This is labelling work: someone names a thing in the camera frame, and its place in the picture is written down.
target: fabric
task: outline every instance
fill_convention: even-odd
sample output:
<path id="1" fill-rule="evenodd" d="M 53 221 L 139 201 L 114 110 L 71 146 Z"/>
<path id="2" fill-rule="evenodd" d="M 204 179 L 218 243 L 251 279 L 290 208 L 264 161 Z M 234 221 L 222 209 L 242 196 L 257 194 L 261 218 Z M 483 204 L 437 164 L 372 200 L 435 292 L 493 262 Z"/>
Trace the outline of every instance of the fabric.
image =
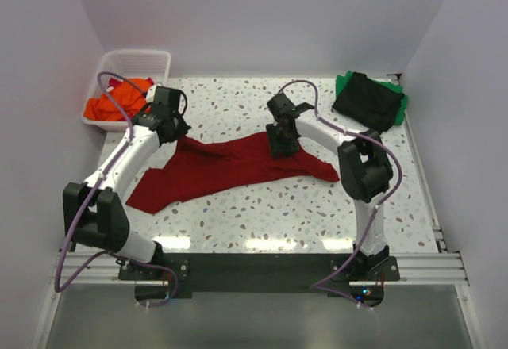
<path id="1" fill-rule="evenodd" d="M 403 97 L 355 72 L 337 95 L 333 109 L 381 133 L 394 125 Z"/>
<path id="2" fill-rule="evenodd" d="M 341 91 L 345 88 L 345 86 L 348 84 L 349 79 L 352 77 L 352 71 L 348 71 L 346 75 L 338 75 L 337 80 L 335 82 L 335 96 L 338 97 Z M 374 81 L 376 83 L 379 83 L 382 86 L 385 86 L 387 89 L 390 89 L 394 91 L 395 93 L 403 93 L 404 88 L 400 85 L 395 85 L 391 82 L 378 82 Z M 407 95 L 404 95 L 404 98 L 401 100 L 401 106 L 400 109 L 398 109 L 397 116 L 395 117 L 394 125 L 402 125 L 404 122 L 404 113 L 406 112 L 407 108 L 407 102 L 409 98 Z"/>
<path id="3" fill-rule="evenodd" d="M 174 201 L 188 201 L 235 186 L 309 175 L 339 181 L 330 164 L 303 149 L 292 156 L 273 159 L 265 132 L 214 144 L 185 136 L 178 140 L 175 154 L 163 169 L 152 168 L 144 173 L 127 205 L 157 213 Z"/>
<path id="4" fill-rule="evenodd" d="M 133 78 L 130 79 L 138 85 L 144 92 L 153 84 L 150 79 Z M 124 111 L 133 117 L 146 104 L 144 95 L 127 82 L 122 82 L 110 91 L 111 96 Z M 114 106 L 105 94 L 100 98 L 88 99 L 87 107 L 83 116 L 92 121 L 123 121 L 124 118 L 120 111 Z"/>

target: cable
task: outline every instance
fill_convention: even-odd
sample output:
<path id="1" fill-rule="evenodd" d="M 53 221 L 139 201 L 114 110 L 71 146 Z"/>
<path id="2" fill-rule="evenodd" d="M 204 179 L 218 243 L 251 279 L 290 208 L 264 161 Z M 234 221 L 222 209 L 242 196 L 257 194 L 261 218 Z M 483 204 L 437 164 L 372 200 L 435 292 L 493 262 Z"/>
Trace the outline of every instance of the cable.
<path id="1" fill-rule="evenodd" d="M 290 85 L 293 85 L 295 83 L 306 83 L 306 84 L 310 85 L 314 89 L 314 93 L 315 93 L 315 96 L 314 96 L 314 115 L 316 116 L 316 118 L 321 123 L 323 123 L 324 125 L 327 125 L 328 127 L 332 128 L 332 129 L 334 129 L 334 130 L 336 130 L 336 131 L 338 131 L 340 133 L 344 133 L 344 134 L 352 136 L 352 137 L 358 137 L 360 139 L 368 141 L 369 143 L 377 145 L 378 147 L 382 148 L 392 158 L 392 160 L 394 161 L 395 166 L 397 167 L 397 172 L 398 172 L 397 182 L 395 183 L 394 187 L 387 194 L 385 194 L 385 196 L 383 198 L 381 198 L 381 200 L 379 200 L 379 202 L 376 204 L 376 206 L 374 208 L 374 211 L 372 212 L 371 217 L 370 217 L 370 219 L 369 219 L 369 221 L 367 223 L 367 226 L 365 227 L 364 233 L 362 234 L 362 236 L 360 237 L 360 241 L 356 245 L 355 250 L 345 260 L 345 262 L 342 263 L 342 265 L 337 270 L 335 270 L 329 276 L 323 278 L 322 280 L 320 280 L 318 282 L 315 282 L 312 286 L 310 286 L 310 288 L 312 288 L 312 289 L 315 289 L 315 290 L 324 290 L 326 292 L 335 293 L 335 294 L 343 297 L 344 293 L 342 293 L 340 291 L 337 291 L 337 290 L 332 290 L 330 288 L 323 287 L 323 285 L 326 282 L 331 281 L 338 274 L 340 274 L 344 270 L 344 268 L 347 267 L 348 264 L 350 264 L 350 262 L 354 260 L 354 258 L 358 254 L 358 252 L 360 252 L 362 244 L 364 244 L 364 241 L 367 239 L 367 234 L 368 234 L 369 230 L 371 229 L 372 224 L 374 223 L 374 219 L 375 219 L 375 216 L 376 216 L 376 214 L 378 212 L 379 207 L 388 198 L 390 198 L 392 196 L 392 194 L 394 194 L 397 191 L 397 189 L 400 187 L 400 184 L 402 183 L 402 166 L 400 165 L 400 162 L 398 161 L 398 159 L 395 156 L 395 154 L 388 147 L 386 147 L 385 145 L 380 143 L 378 140 L 372 139 L 371 137 L 368 137 L 368 136 L 365 136 L 365 135 L 362 135 L 362 134 L 359 134 L 359 133 L 356 133 L 356 132 L 350 132 L 348 130 L 345 130 L 345 129 L 339 127 L 338 125 L 335 125 L 331 121 L 327 121 L 324 117 L 322 117 L 319 114 L 319 109 L 318 109 L 319 90 L 318 90 L 318 87 L 313 82 L 311 82 L 311 81 L 309 81 L 307 79 L 296 79 L 296 80 L 290 81 L 290 82 L 286 83 L 284 86 L 282 86 L 280 88 L 280 90 L 277 92 L 277 94 L 282 93 L 284 91 L 284 89 L 286 89 L 286 87 L 288 87 Z M 354 301 L 355 303 L 357 303 L 357 301 L 355 299 L 353 299 L 352 297 L 350 297 L 349 299 Z"/>
<path id="2" fill-rule="evenodd" d="M 102 177 L 99 177 L 97 182 L 92 186 L 92 188 L 88 192 L 88 195 L 85 197 L 85 199 L 83 200 L 83 203 L 81 204 L 78 211 L 76 212 L 76 215 L 72 219 L 71 226 L 69 227 L 69 229 L 67 231 L 67 235 L 65 236 L 65 239 L 63 241 L 63 246 L 61 248 L 58 262 L 56 264 L 55 284 L 54 284 L 54 290 L 56 293 L 63 292 L 67 287 L 69 287 L 69 285 L 74 281 L 74 279 L 76 279 L 78 277 L 78 275 L 81 273 L 81 271 L 83 271 L 93 260 L 95 260 L 100 255 L 104 255 L 104 254 L 108 253 L 108 251 L 100 251 L 100 252 L 92 255 L 89 259 L 87 259 L 85 261 L 85 263 L 83 263 L 81 266 L 79 266 L 79 268 L 69 277 L 69 279 L 63 285 L 60 285 L 60 281 L 62 279 L 62 271 L 64 269 L 65 258 L 67 257 L 67 252 L 69 250 L 69 247 L 71 246 L 72 236 L 74 235 L 74 231 L 76 230 L 76 227 L 78 226 L 79 220 L 81 219 L 81 216 L 87 209 L 87 206 L 90 204 L 90 201 L 92 200 L 93 196 L 95 195 L 95 192 L 101 185 L 102 181 L 106 178 L 106 176 L 110 172 L 111 167 L 117 162 L 118 158 L 125 152 L 125 150 L 130 145 L 130 143 L 132 142 L 133 137 L 134 137 L 133 123 L 131 122 L 129 115 L 127 115 L 127 113 L 122 109 L 122 107 L 117 103 L 117 101 L 114 100 L 114 98 L 111 96 L 110 92 L 102 84 L 101 79 L 102 79 L 103 75 L 111 75 L 113 77 L 119 78 L 122 81 L 127 82 L 130 85 L 132 85 L 133 87 L 135 87 L 142 94 L 144 93 L 143 90 L 140 89 L 140 87 L 138 87 L 134 82 L 130 81 L 129 79 L 127 79 L 121 75 L 118 75 L 118 74 L 113 73 L 111 71 L 101 71 L 100 73 L 97 74 L 97 82 L 98 82 L 98 85 L 99 85 L 101 91 L 114 104 L 114 106 L 118 109 L 118 111 L 120 111 L 121 115 L 124 117 L 125 121 L 127 122 L 127 125 L 129 127 L 129 140 L 124 142 L 124 144 L 118 150 L 117 154 L 108 162 L 108 164 L 104 168 L 104 171 L 102 171 Z M 113 253 L 110 253 L 110 255 L 115 258 L 125 259 L 125 258 L 119 257 Z M 173 298 L 175 296 L 175 294 L 178 290 L 178 276 L 172 269 L 167 268 L 167 267 L 153 265 L 153 264 L 141 263 L 141 262 L 137 262 L 134 260 L 131 260 L 131 262 L 138 265 L 138 266 L 141 266 L 141 267 L 156 268 L 159 270 L 167 271 L 175 279 L 175 286 L 174 286 L 173 292 L 171 293 L 169 298 L 165 299 L 164 301 L 155 303 L 154 305 L 150 305 L 150 308 L 166 304 L 170 298 Z"/>
<path id="3" fill-rule="evenodd" d="M 182 91 L 183 99 L 185 99 L 185 106 L 183 107 L 182 116 L 185 115 L 185 112 L 187 111 L 187 105 L 189 104 L 189 101 L 187 100 L 187 96 Z"/>

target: gray floor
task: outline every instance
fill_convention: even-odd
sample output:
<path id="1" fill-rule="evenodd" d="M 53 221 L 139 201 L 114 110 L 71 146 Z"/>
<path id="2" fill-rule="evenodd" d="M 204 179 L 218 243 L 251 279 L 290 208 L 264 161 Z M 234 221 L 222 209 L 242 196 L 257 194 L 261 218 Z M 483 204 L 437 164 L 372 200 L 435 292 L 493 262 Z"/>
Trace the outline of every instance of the gray floor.
<path id="1" fill-rule="evenodd" d="M 48 348 L 471 348 L 453 286 L 392 286 L 370 313 L 320 294 L 201 293 L 146 312 L 133 287 L 72 286 Z"/>

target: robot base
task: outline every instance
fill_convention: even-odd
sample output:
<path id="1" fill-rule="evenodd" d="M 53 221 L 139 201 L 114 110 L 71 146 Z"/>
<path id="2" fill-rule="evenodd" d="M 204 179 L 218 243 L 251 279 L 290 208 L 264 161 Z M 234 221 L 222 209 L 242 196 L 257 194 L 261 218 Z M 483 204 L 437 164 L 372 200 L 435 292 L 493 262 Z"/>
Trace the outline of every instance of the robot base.
<path id="1" fill-rule="evenodd" d="M 164 265 L 179 276 L 178 298 L 190 298 L 194 292 L 235 293 L 309 293 L 310 285 L 333 273 L 350 254 L 163 254 Z M 333 279 L 331 287 L 377 305 L 383 299 L 382 287 L 350 287 L 349 282 L 398 281 L 397 259 L 385 257 L 368 269 L 367 263 L 353 260 L 343 274 Z M 124 281 L 163 280 L 165 274 L 131 265 L 120 269 Z M 164 298 L 161 285 L 136 285 L 138 300 Z"/>

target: white wall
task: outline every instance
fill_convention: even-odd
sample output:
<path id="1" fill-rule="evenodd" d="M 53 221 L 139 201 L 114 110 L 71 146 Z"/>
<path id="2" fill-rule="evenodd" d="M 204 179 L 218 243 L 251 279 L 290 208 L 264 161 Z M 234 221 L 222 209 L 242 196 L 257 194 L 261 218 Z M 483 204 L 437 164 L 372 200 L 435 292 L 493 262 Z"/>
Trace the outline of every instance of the white wall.
<path id="1" fill-rule="evenodd" d="M 443 0 L 82 0 L 106 50 L 166 48 L 170 75 L 401 72 Z"/>
<path id="2" fill-rule="evenodd" d="M 32 339 L 63 238 L 62 190 L 97 163 L 79 113 L 103 54 L 79 0 L 0 0 L 0 347 Z"/>
<path id="3" fill-rule="evenodd" d="M 446 0 L 402 76 L 445 239 L 490 348 L 506 348 L 508 0 Z"/>

